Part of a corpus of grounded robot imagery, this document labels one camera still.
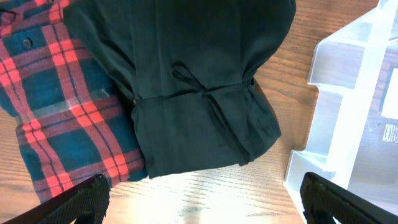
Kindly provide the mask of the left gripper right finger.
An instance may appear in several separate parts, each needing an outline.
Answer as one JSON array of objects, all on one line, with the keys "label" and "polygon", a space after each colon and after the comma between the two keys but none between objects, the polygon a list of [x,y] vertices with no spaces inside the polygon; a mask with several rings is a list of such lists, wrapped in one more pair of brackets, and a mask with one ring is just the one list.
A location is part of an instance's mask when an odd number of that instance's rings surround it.
[{"label": "left gripper right finger", "polygon": [[300,187],[303,215],[308,224],[389,224],[397,215],[347,191],[314,172]]}]

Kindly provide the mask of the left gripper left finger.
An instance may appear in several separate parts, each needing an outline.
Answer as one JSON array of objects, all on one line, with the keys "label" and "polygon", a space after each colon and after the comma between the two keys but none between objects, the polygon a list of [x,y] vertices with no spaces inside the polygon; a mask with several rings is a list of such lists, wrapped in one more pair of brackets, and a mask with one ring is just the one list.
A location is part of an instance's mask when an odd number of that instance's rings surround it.
[{"label": "left gripper left finger", "polygon": [[96,174],[4,224],[102,224],[109,192],[106,177]]}]

